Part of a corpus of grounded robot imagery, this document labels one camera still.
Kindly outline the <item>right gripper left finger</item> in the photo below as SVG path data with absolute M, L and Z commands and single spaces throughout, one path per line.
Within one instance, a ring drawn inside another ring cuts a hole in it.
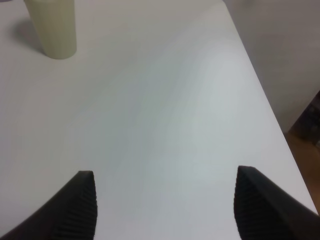
M 94 173 L 79 171 L 2 240 L 93 240 L 97 225 Z

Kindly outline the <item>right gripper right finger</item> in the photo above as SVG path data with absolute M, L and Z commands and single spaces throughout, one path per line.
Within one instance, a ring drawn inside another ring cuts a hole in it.
M 320 217 L 252 166 L 237 168 L 233 212 L 242 240 L 318 240 Z

